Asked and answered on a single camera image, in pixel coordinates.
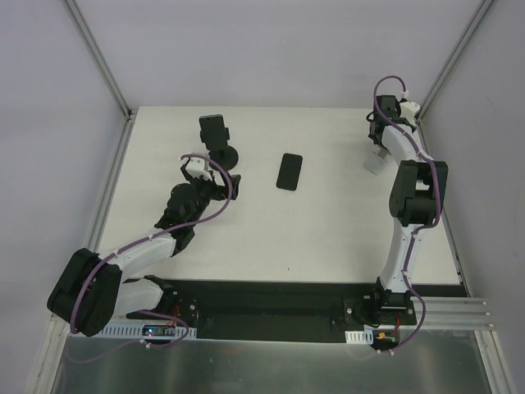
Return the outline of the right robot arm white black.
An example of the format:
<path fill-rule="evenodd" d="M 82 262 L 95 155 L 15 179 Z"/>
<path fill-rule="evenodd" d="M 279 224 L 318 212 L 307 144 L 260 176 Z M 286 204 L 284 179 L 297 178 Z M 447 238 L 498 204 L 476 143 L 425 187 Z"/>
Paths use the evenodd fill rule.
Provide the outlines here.
<path fill-rule="evenodd" d="M 394 232 L 386 265 L 368 301 L 371 318 L 382 324 L 411 308 L 416 256 L 427 231 L 440 221 L 448 177 L 448 165 L 424 151 L 413 136 L 415 126 L 403 116 L 404 110 L 414 108 L 414 103 L 394 95 L 379 95 L 367 119 L 368 137 L 380 147 L 369 167 L 377 167 L 387 155 L 397 164 L 388 203 Z"/>

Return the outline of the silver folding phone stand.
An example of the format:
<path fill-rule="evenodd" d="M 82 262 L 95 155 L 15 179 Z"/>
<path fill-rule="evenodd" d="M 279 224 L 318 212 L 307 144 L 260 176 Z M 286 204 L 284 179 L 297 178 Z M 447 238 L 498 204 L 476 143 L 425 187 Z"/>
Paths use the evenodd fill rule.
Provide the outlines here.
<path fill-rule="evenodd" d="M 381 174 L 389 165 L 390 153 L 383 148 L 373 150 L 363 162 L 363 166 L 374 175 Z"/>

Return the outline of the black round-base phone stand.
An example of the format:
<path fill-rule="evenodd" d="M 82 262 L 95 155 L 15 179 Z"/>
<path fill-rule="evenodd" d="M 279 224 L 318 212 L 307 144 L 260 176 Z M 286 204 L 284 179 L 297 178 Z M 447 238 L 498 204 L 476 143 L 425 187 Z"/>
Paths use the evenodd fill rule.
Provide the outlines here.
<path fill-rule="evenodd" d="M 208 150 L 208 154 L 210 159 L 213 160 L 217 165 L 220 165 L 226 171 L 230 171 L 239 162 L 239 154 L 235 148 L 229 145 L 230 132 L 228 127 L 226 127 L 226 131 L 229 134 L 229 139 L 227 141 L 228 146 L 225 149 L 213 151 Z"/>

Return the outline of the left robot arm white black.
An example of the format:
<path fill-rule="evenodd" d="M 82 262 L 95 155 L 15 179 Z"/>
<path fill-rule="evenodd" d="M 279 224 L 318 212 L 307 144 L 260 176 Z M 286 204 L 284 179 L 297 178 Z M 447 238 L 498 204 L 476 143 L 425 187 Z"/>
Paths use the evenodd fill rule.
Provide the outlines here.
<path fill-rule="evenodd" d="M 149 234 L 113 251 L 77 250 L 48 297 L 48 310 L 87 337 L 100 333 L 116 316 L 142 309 L 156 319 L 167 318 L 174 303 L 171 286 L 154 275 L 135 282 L 131 277 L 182 252 L 193 240 L 195 226 L 207 221 L 203 214 L 209 204 L 235 200 L 241 182 L 240 175 L 226 173 L 217 184 L 208 171 L 184 177 L 184 183 L 172 188 Z"/>

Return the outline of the teal-edged black smartphone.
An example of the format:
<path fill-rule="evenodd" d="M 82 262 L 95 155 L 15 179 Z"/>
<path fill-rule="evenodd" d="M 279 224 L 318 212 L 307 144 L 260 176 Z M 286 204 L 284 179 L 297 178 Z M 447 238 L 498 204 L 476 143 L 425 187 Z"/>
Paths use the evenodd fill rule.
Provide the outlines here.
<path fill-rule="evenodd" d="M 207 150 L 225 149 L 229 134 L 221 114 L 206 115 L 199 118 L 200 139 Z"/>

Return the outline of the black phone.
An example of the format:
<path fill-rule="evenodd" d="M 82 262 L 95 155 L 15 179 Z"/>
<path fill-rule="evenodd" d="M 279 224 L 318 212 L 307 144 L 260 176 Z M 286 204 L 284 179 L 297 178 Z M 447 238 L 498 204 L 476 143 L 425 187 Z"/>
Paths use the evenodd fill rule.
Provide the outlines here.
<path fill-rule="evenodd" d="M 284 153 L 276 179 L 276 187 L 281 190 L 296 191 L 304 158 L 293 153 Z"/>

